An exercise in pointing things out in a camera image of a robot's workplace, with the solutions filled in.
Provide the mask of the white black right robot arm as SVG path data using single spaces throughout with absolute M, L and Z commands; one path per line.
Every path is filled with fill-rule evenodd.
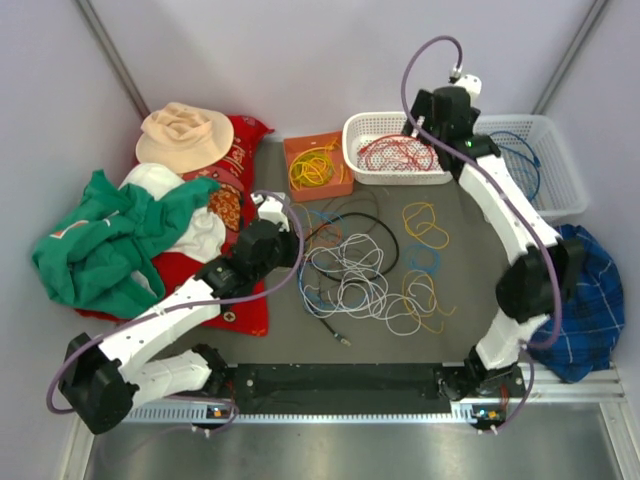
M 477 134 L 480 112 L 469 91 L 447 85 L 421 89 L 403 105 L 408 135 L 434 148 L 440 167 L 476 202 L 506 253 L 509 265 L 495 287 L 498 310 L 487 333 L 473 346 L 461 370 L 443 375 L 439 387 L 451 400 L 492 394 L 515 369 L 521 352 L 555 342 L 562 305 L 575 290 L 584 249 L 565 240 L 541 218 L 512 179 L 501 151 Z M 551 321 L 550 336 L 533 342 Z

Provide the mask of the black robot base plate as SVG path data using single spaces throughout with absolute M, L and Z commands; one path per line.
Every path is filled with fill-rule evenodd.
M 519 370 L 481 387 L 464 374 L 437 363 L 239 364 L 215 373 L 202 393 L 233 400 L 244 415 L 447 413 L 452 401 L 524 393 Z

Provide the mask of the orange cardboard box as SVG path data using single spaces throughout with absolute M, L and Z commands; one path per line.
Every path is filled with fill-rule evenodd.
M 283 146 L 288 185 L 295 202 L 353 193 L 354 178 L 344 160 L 341 131 L 287 138 Z

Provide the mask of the beige bucket hat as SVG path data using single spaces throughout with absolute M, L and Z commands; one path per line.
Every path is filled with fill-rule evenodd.
M 135 147 L 140 163 L 157 163 L 176 174 L 221 160 L 234 142 L 234 126 L 223 113 L 170 102 L 141 124 Z

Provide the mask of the red patterned cloth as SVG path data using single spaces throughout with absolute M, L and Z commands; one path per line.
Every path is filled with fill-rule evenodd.
M 250 199 L 254 183 L 254 156 L 260 141 L 272 130 L 253 117 L 228 116 L 234 126 L 234 142 L 229 152 L 216 163 L 198 170 L 177 174 L 185 182 L 199 177 L 215 180 L 220 188 L 211 193 L 207 208 L 217 214 L 226 227 L 226 240 L 221 253 L 230 250 L 240 231 L 248 226 L 256 213 Z M 205 263 L 181 253 L 164 252 L 152 259 L 168 294 L 177 290 Z

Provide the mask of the green garment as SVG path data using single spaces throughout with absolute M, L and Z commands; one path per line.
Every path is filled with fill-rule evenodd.
M 218 188 L 200 177 L 155 199 L 141 186 L 118 188 L 94 171 L 77 206 L 33 251 L 48 297 L 119 319 L 144 313 L 166 295 L 153 258 L 179 240 Z

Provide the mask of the blue plaid cloth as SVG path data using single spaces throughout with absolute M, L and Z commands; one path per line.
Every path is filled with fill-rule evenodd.
M 531 357 L 561 381 L 576 383 L 610 368 L 625 327 L 624 291 L 612 256 L 591 233 L 570 224 L 557 230 L 563 238 L 579 241 L 585 256 L 575 293 L 562 307 L 558 339 L 548 349 L 532 351 Z

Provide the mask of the white garment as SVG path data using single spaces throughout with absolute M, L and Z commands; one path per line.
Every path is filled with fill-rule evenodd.
M 155 200 L 186 184 L 164 165 L 143 163 L 135 166 L 120 187 L 132 184 L 146 190 Z M 226 227 L 221 218 L 207 207 L 196 209 L 183 235 L 167 252 L 181 253 L 200 263 L 206 263 L 221 253 L 226 240 Z

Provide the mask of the white empty perforated basket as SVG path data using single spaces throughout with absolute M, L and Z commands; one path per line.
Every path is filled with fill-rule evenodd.
M 546 116 L 485 115 L 474 127 L 499 147 L 515 184 L 541 217 L 568 223 L 582 214 L 588 197 L 570 150 Z

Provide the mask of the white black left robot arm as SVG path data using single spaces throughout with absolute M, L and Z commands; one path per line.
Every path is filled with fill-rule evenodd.
M 224 255 L 205 264 L 173 294 L 101 337 L 82 333 L 66 349 L 54 385 L 93 434 L 120 424 L 135 408 L 182 391 L 216 396 L 226 365 L 206 346 L 165 359 L 156 354 L 231 305 L 267 296 L 254 287 L 278 268 L 295 270 L 301 227 L 254 220 Z

